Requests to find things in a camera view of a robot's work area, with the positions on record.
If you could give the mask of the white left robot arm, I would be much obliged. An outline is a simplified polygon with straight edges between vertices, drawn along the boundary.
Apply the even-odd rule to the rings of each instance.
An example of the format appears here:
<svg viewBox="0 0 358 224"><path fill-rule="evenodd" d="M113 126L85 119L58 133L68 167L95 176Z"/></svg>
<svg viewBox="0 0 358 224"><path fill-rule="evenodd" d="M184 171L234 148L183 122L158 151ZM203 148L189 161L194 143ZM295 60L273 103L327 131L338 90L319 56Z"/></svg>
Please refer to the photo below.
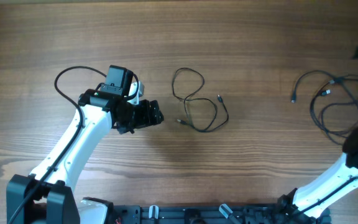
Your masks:
<svg viewBox="0 0 358 224"><path fill-rule="evenodd" d="M124 209L85 197L76 203L79 176L100 140L163 121L157 101L140 100L144 86L124 67L111 65L105 82L74 102L75 116L48 156L27 176L14 175L6 189L8 223L123 223Z"/></svg>

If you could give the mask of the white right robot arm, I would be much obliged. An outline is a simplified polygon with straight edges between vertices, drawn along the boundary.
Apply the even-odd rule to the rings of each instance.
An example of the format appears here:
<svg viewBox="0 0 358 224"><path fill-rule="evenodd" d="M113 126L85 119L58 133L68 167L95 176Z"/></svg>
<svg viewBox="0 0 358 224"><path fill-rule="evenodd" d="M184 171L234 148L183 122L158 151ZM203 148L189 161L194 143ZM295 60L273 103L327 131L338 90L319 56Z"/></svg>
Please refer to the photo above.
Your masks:
<svg viewBox="0 0 358 224"><path fill-rule="evenodd" d="M358 46L353 55L358 59ZM340 85L358 111L358 75L334 76L328 72L328 85ZM339 159L309 184L283 195L277 204L275 223L327 223L328 207L358 188L358 122L346 131L332 131L324 123L323 114L316 114L315 101L310 103L310 116L315 125L329 138L344 139Z"/></svg>

